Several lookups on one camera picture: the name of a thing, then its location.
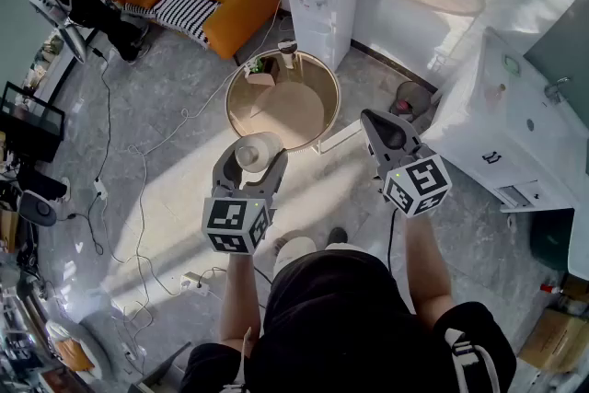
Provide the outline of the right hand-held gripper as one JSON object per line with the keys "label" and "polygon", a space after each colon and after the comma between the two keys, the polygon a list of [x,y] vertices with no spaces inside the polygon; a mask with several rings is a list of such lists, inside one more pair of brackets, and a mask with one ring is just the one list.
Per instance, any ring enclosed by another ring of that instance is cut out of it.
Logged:
{"label": "right hand-held gripper", "polygon": [[443,159],[412,125],[386,111],[364,109],[361,124],[382,181],[381,193],[405,216],[439,206],[452,188]]}

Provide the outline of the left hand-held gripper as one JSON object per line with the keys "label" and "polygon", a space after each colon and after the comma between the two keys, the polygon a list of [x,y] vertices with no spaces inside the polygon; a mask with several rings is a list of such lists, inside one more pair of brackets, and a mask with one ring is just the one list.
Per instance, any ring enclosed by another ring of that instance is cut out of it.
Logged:
{"label": "left hand-held gripper", "polygon": [[202,232],[216,252],[254,254],[271,226],[273,196],[280,189],[288,164],[288,152],[281,150],[257,182],[239,190],[242,167],[236,147],[230,145],[213,167],[211,196],[204,200]]}

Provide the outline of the person's right forearm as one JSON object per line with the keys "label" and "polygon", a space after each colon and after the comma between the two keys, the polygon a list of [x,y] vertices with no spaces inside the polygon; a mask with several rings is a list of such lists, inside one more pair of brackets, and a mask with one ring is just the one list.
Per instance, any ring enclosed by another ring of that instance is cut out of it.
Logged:
{"label": "person's right forearm", "polygon": [[417,317],[432,329],[455,306],[450,274],[427,214],[406,218],[404,237],[411,302]]}

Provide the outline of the person's left forearm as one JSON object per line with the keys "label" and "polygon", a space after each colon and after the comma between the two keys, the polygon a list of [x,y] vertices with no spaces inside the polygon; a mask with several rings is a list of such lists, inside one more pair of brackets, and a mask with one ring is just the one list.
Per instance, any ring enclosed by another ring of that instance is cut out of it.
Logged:
{"label": "person's left forearm", "polygon": [[253,258],[231,254],[226,268],[225,295],[220,314],[219,341],[241,351],[249,333],[246,351],[260,337],[261,318]]}

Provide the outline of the round wooden side table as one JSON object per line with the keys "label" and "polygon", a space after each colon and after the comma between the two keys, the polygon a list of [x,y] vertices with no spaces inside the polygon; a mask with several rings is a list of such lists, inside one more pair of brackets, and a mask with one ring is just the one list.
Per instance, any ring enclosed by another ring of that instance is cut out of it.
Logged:
{"label": "round wooden side table", "polygon": [[257,56],[270,60],[268,79],[253,79],[240,66],[229,81],[225,113],[238,137],[272,132],[284,148],[298,152],[319,143],[335,123],[341,107],[341,87],[335,74],[306,52],[294,54],[286,66],[277,50]]}

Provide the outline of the person's beige shorts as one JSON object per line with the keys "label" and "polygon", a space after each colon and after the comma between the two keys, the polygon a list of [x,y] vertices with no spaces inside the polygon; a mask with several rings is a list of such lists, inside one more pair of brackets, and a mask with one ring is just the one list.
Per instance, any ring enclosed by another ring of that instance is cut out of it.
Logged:
{"label": "person's beige shorts", "polygon": [[294,277],[305,270],[306,266],[334,251],[358,252],[368,255],[368,252],[348,242],[330,242],[324,249],[319,249],[310,237],[294,237],[285,241],[277,253],[273,267],[273,278],[286,279]]}

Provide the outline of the brown box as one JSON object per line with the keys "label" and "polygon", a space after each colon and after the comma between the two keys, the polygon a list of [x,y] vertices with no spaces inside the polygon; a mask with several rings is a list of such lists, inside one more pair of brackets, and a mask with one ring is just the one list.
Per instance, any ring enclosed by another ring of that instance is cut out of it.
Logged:
{"label": "brown box", "polygon": [[245,74],[246,81],[251,85],[273,87],[280,72],[278,60],[273,56],[260,58],[264,68],[260,74]]}

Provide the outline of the white sink cabinet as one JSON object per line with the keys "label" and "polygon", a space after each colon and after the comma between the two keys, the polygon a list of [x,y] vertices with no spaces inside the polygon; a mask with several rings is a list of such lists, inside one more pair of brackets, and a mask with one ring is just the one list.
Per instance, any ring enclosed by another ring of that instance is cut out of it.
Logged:
{"label": "white sink cabinet", "polygon": [[[510,76],[502,55],[515,58]],[[502,202],[505,212],[579,208],[589,192],[589,129],[572,108],[552,104],[548,80],[496,30],[445,85],[422,140]],[[502,155],[495,164],[481,157]]]}

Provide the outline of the glass jar with dark lid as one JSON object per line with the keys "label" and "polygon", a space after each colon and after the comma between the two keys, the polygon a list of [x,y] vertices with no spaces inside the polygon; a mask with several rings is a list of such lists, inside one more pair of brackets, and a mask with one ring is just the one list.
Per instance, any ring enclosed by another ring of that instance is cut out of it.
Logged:
{"label": "glass jar with dark lid", "polygon": [[295,57],[297,53],[297,42],[293,39],[284,39],[278,42],[278,49],[283,57],[287,69],[295,68]]}

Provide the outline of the white water dispenser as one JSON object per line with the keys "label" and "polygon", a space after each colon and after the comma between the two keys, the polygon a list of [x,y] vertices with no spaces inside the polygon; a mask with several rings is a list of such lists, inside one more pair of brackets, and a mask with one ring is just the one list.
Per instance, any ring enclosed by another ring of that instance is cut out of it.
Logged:
{"label": "white water dispenser", "polygon": [[350,50],[356,0],[289,0],[297,48],[336,71]]}

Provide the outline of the metal faucet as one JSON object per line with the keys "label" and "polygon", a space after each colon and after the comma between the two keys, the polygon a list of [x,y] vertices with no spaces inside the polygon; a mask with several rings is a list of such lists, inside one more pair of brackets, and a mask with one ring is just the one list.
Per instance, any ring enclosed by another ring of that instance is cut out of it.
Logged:
{"label": "metal faucet", "polygon": [[570,77],[564,76],[558,79],[555,83],[545,86],[544,94],[549,102],[552,104],[561,103],[563,101],[563,97],[560,92],[560,88],[571,81],[572,79]]}

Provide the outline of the person's black shirt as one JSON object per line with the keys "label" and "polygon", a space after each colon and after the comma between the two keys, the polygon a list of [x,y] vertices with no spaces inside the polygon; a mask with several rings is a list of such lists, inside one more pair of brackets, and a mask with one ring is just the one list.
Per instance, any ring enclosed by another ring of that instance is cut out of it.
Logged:
{"label": "person's black shirt", "polygon": [[487,307],[463,303],[427,327],[381,260],[321,250],[277,273],[251,352],[194,348],[179,393],[459,393],[449,329],[486,352],[506,393],[516,359]]}

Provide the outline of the dark green bin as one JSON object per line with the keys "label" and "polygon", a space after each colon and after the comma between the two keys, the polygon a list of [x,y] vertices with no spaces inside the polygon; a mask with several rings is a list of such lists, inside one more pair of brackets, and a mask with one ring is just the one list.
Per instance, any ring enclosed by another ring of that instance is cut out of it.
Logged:
{"label": "dark green bin", "polygon": [[572,208],[533,213],[530,251],[536,260],[552,270],[568,270],[573,217]]}

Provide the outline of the grey round speaker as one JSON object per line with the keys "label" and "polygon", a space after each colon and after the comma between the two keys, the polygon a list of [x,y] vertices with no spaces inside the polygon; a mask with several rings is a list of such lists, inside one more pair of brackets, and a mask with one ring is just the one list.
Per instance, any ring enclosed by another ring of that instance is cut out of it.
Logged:
{"label": "grey round speaker", "polygon": [[49,202],[29,190],[20,195],[17,212],[22,218],[38,226],[50,227],[57,221],[57,214]]}

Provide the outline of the grey flat board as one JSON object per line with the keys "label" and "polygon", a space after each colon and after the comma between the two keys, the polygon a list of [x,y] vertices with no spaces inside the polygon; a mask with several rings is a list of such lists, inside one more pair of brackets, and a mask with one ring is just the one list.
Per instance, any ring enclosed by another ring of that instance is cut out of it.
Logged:
{"label": "grey flat board", "polygon": [[131,384],[127,393],[178,393],[184,372],[175,361],[190,347],[190,341],[185,343],[149,374]]}

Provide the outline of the black glass cabinet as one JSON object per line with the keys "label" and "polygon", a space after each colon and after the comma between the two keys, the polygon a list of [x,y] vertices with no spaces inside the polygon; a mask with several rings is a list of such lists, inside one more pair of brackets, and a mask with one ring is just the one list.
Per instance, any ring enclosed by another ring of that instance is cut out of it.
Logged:
{"label": "black glass cabinet", "polygon": [[51,163],[64,140],[64,119],[62,110],[6,83],[0,99],[0,132],[19,158]]}

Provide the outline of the silver grey chair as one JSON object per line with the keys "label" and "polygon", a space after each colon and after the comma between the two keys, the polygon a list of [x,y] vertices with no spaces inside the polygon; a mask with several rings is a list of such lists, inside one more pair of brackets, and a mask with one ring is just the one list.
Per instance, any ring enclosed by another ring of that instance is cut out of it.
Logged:
{"label": "silver grey chair", "polygon": [[70,8],[59,0],[29,0],[35,11],[44,17],[62,37],[78,62],[87,60],[87,43],[70,19]]}

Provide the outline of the grey round stool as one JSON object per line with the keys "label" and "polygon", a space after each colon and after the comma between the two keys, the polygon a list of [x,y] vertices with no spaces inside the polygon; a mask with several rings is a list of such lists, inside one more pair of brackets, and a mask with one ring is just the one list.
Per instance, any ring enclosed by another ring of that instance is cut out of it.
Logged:
{"label": "grey round stool", "polygon": [[84,326],[65,318],[48,319],[45,330],[58,358],[84,382],[113,378],[107,354]]}

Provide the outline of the cardboard box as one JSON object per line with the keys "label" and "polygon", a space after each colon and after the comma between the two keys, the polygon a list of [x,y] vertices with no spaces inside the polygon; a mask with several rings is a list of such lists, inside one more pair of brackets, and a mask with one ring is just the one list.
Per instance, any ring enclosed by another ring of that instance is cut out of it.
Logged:
{"label": "cardboard box", "polygon": [[589,346],[589,320],[546,308],[517,357],[552,374],[574,370]]}

